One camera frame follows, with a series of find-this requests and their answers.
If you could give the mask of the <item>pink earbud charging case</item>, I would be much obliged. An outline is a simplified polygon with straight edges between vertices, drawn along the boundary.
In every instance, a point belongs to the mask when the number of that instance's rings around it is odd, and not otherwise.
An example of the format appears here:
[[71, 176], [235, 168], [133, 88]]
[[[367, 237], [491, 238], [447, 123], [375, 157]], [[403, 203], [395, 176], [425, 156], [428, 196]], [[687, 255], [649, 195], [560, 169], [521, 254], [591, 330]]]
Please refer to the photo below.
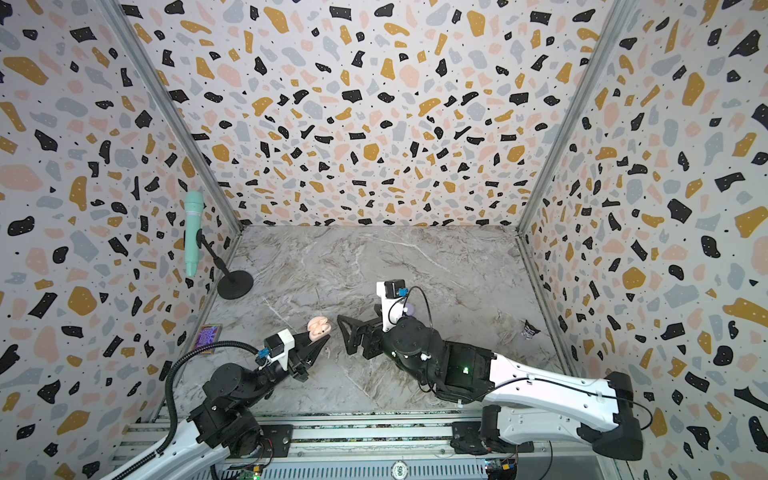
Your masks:
[[329, 319], [324, 316], [314, 317], [307, 324], [307, 331], [311, 341], [317, 341], [329, 334], [331, 329], [332, 325], [329, 323]]

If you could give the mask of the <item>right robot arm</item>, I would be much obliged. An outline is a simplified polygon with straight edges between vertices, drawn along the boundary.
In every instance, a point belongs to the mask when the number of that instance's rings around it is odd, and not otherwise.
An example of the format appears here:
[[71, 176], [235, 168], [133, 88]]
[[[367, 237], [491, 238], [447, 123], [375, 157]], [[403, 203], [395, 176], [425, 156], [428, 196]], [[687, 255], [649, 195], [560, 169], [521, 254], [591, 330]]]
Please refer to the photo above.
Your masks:
[[508, 453], [533, 441], [573, 440], [604, 457], [638, 461], [642, 427], [635, 417], [629, 375], [603, 379], [557, 374], [491, 350], [447, 341], [432, 327], [405, 316], [390, 329], [383, 322], [337, 318], [348, 354], [385, 355], [438, 399], [483, 405], [474, 455]]

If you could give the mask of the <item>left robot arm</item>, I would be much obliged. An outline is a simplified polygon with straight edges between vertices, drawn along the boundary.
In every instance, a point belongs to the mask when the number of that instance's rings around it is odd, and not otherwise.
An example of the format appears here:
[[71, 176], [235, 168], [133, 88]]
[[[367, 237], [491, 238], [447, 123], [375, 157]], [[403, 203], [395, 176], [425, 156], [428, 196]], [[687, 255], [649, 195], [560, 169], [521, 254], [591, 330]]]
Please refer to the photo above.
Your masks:
[[[164, 387], [170, 420], [168, 433], [139, 456], [108, 474], [108, 479], [192, 479], [209, 474], [218, 479], [222, 465], [237, 458], [241, 469], [260, 470], [287, 456], [291, 426], [262, 425], [251, 408], [274, 393], [287, 378], [304, 382], [309, 369], [329, 340], [315, 340], [307, 332], [281, 331], [269, 337], [263, 349], [241, 341], [217, 341], [196, 348], [174, 364]], [[181, 420], [174, 400], [174, 378], [186, 363], [211, 349], [236, 348], [254, 357], [257, 367], [237, 363], [218, 367], [203, 384], [205, 398]]]

